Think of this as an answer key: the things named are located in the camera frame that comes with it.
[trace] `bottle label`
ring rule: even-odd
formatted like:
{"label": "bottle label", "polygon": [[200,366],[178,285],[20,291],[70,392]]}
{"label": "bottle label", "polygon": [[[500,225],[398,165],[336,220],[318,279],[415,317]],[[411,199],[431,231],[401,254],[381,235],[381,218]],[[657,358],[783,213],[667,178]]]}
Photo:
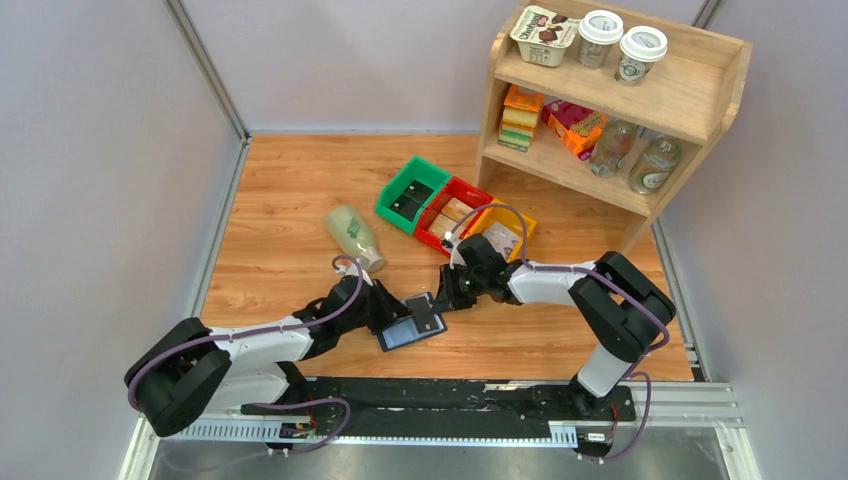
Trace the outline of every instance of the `bottle label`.
{"label": "bottle label", "polygon": [[668,172],[664,173],[649,173],[642,177],[642,185],[647,188],[657,188],[668,178]]}
{"label": "bottle label", "polygon": [[355,218],[350,219],[350,223],[347,226],[347,234],[350,238],[356,238],[359,235],[359,220]]}
{"label": "bottle label", "polygon": [[623,56],[618,66],[618,74],[627,81],[634,81],[645,74],[645,64],[639,60]]}

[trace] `robotic arm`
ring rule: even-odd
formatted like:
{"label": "robotic arm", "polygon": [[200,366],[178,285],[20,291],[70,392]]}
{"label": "robotic arm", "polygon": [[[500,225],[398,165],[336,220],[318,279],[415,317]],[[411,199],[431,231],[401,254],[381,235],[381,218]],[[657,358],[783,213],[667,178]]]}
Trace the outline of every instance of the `robotic arm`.
{"label": "robotic arm", "polygon": [[[577,265],[507,263],[481,234],[463,240],[457,251],[464,265],[440,268],[438,295],[424,315],[354,264],[327,297],[276,322],[207,328],[197,318],[183,320],[125,375],[130,403],[161,437],[181,431],[204,412],[291,403],[290,381],[300,377],[292,362],[331,350],[356,328],[379,333],[410,317],[471,308],[478,296],[488,294],[513,305],[545,302],[580,310],[600,345],[570,383],[569,401],[591,418],[675,315],[671,300],[619,253]],[[625,300],[617,303],[611,287]]]}
{"label": "robotic arm", "polygon": [[[360,281],[359,272],[351,265],[326,297],[279,321],[241,328],[209,328],[198,318],[179,322],[124,376],[131,405],[167,437],[205,412],[286,403],[291,376],[300,376],[291,362],[331,350],[356,328],[377,333],[412,315],[379,280],[361,271]],[[331,321],[320,320],[335,312]],[[185,348],[190,343],[198,345]]]}
{"label": "robotic arm", "polygon": [[[470,308],[483,294],[499,303],[554,303],[580,310],[600,342],[571,382],[572,405],[584,417],[597,411],[676,314],[671,300],[617,252],[576,265],[507,264],[481,234],[463,240],[457,251],[464,265],[441,267],[436,313]],[[615,286],[631,300],[617,303],[610,288]]]}

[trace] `snack box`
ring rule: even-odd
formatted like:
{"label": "snack box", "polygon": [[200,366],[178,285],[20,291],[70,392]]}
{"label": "snack box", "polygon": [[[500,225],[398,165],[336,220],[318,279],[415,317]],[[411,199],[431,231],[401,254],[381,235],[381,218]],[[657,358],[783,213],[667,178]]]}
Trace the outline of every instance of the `snack box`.
{"label": "snack box", "polygon": [[574,41],[580,19],[557,15],[548,9],[530,5],[524,9],[509,36],[518,43],[525,62],[556,67],[565,49]]}
{"label": "snack box", "polygon": [[586,160],[592,155],[608,121],[609,118],[603,113],[563,100],[542,108],[542,122],[580,160]]}

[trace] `white wall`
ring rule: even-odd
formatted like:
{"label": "white wall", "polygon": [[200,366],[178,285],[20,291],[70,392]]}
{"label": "white wall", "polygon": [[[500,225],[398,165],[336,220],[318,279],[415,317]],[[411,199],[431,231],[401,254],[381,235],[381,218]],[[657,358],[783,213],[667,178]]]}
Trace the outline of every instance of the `white wall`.
{"label": "white wall", "polygon": [[[186,0],[250,130],[470,130],[517,0]],[[701,0],[611,3],[690,23]]]}
{"label": "white wall", "polygon": [[848,100],[843,2],[731,0],[753,42],[736,122],[665,214],[704,362],[763,478],[845,478]]}
{"label": "white wall", "polygon": [[0,1],[0,476],[114,478],[238,142],[158,0]]}

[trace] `orange package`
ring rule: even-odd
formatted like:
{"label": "orange package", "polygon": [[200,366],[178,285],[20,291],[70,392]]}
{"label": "orange package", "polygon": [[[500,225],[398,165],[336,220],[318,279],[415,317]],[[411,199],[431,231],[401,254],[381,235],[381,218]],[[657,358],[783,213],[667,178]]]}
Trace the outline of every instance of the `orange package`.
{"label": "orange package", "polygon": [[550,127],[565,147],[580,160],[592,155],[609,118],[580,105],[557,100],[542,109],[542,122]]}
{"label": "orange package", "polygon": [[538,113],[545,104],[545,94],[538,93],[528,88],[510,85],[506,93],[504,105],[528,112]]}

